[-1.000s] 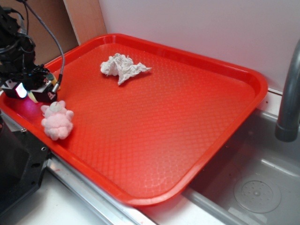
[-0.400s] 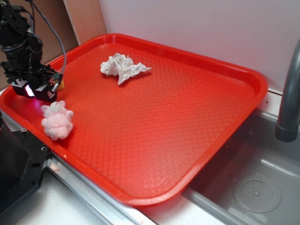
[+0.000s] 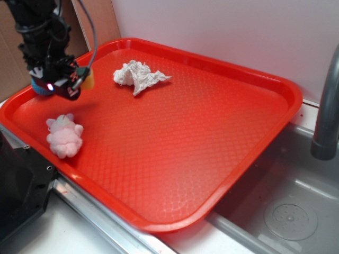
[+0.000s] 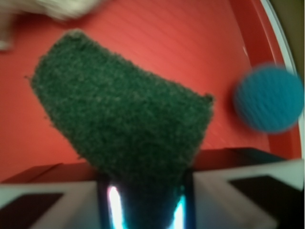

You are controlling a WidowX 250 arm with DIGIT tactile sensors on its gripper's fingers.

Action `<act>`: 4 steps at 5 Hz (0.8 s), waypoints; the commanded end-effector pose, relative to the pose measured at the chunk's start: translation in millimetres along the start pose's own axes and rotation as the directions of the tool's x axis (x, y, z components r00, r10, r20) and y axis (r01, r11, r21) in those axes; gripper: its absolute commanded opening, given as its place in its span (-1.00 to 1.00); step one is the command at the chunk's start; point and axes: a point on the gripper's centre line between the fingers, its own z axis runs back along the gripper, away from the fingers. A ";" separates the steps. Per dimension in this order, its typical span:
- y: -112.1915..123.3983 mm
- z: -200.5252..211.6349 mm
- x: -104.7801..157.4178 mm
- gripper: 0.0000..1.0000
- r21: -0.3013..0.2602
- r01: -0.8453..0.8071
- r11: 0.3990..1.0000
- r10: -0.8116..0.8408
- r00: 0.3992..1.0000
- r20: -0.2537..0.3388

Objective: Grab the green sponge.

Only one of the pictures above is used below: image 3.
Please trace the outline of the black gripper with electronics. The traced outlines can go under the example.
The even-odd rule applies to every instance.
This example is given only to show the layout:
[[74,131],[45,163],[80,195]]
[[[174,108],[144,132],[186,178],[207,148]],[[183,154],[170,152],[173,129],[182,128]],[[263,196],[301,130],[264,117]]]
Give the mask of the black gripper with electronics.
[[81,75],[89,66],[79,66],[74,56],[63,56],[57,60],[52,56],[40,59],[28,57],[26,63],[31,79],[38,86],[52,91],[52,95],[70,101],[80,97]]

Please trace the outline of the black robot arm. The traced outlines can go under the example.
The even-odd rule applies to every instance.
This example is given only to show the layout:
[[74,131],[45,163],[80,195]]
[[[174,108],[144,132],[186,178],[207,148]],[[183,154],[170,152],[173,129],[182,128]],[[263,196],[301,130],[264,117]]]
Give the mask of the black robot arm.
[[66,53],[71,27],[55,1],[6,1],[23,42],[18,48],[31,76],[33,90],[40,95],[58,95],[70,101],[80,97],[81,85],[90,68],[80,67]]

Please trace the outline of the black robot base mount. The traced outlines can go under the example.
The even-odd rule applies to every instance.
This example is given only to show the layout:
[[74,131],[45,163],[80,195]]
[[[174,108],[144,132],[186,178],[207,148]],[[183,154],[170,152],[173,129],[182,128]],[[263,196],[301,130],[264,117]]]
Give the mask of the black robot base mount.
[[47,208],[56,168],[33,148],[13,148],[1,134],[1,244]]

